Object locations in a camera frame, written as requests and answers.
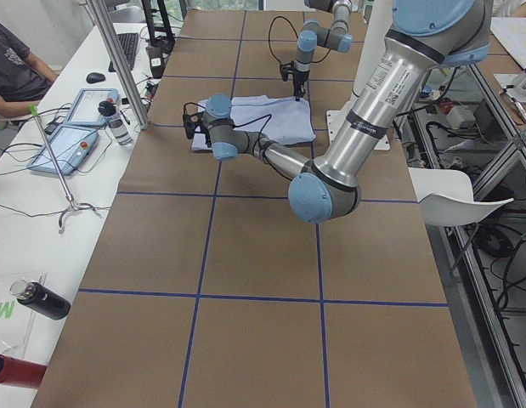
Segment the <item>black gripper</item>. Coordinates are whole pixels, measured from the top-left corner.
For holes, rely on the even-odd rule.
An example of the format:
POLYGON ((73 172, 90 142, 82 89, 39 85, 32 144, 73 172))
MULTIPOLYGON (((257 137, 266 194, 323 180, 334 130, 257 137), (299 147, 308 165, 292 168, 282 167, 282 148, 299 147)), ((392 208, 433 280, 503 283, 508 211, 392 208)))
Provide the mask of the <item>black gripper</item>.
POLYGON ((211 147, 212 141, 211 141, 210 132, 209 132, 209 129, 206 123, 204 122, 204 119, 201 116, 198 118, 198 129, 199 129, 198 133, 201 133, 204 135, 206 147, 211 147))
POLYGON ((296 101, 303 99, 306 93, 305 84, 309 79, 309 71, 294 70, 293 79, 293 93, 296 101))

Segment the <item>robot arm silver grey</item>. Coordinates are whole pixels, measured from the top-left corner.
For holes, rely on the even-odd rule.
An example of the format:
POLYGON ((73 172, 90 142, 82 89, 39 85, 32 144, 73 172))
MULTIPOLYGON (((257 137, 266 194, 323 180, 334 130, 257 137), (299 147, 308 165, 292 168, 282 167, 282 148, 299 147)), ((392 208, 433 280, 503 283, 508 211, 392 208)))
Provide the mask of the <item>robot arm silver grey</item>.
POLYGON ((317 20, 307 20, 297 39, 297 57, 292 62, 293 95, 300 100, 304 94, 304 84, 308 80, 314 50, 317 46, 341 53, 349 51, 353 42, 348 32, 349 16, 355 6, 349 0, 305 0, 304 5, 312 9, 333 14, 330 28, 325 28, 317 20))
POLYGON ((194 121, 184 122, 185 132, 204 133, 218 161, 251 154, 288 178, 291 210, 305 222, 351 213, 360 201, 359 170, 423 76, 440 66, 477 63, 489 50, 491 1, 393 1, 387 11, 382 57, 324 155, 308 159, 261 131, 241 131, 230 116, 230 98, 221 93, 207 100, 194 121))

